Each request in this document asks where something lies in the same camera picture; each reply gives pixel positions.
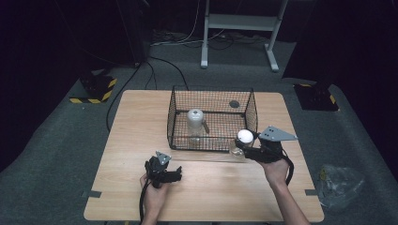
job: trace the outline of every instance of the clear plastic bag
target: clear plastic bag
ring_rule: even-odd
[[[319,201],[330,211],[340,212],[358,197],[364,182],[363,174],[352,168],[323,165],[316,185]]]

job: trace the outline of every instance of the wooden table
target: wooden table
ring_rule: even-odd
[[[139,178],[145,173],[145,162],[158,150],[173,158],[168,171],[182,166],[182,180],[170,186],[160,221],[282,221],[263,169],[256,162],[211,161],[208,156],[231,157],[223,153],[197,153],[202,154],[196,157],[199,160],[174,157],[181,151],[171,150],[167,142],[170,96],[171,91],[134,90],[123,94],[92,187],[101,195],[88,199],[84,217],[140,220]],[[295,134],[281,94],[254,96],[259,132],[273,125]],[[324,214],[317,196],[305,193],[306,189],[314,189],[314,184],[299,141],[283,142],[283,148],[295,163],[289,185],[292,195],[311,222],[322,221]]]

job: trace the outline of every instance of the wire cage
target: wire cage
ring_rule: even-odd
[[[202,128],[193,138],[188,132],[188,111],[203,112],[208,130]],[[167,121],[171,149],[229,151],[230,142],[241,129],[257,132],[257,110],[252,88],[174,86]]]

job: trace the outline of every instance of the human hand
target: human hand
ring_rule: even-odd
[[[257,162],[263,167],[271,188],[286,186],[286,175],[289,165],[285,160],[281,159],[271,163]]]
[[[143,188],[146,181],[146,173],[140,178],[141,187]],[[160,188],[154,188],[149,185],[146,189],[144,206],[145,206],[145,216],[144,221],[156,221],[158,219],[159,213],[163,208],[166,200],[167,191],[169,189],[170,183],[161,184]]]

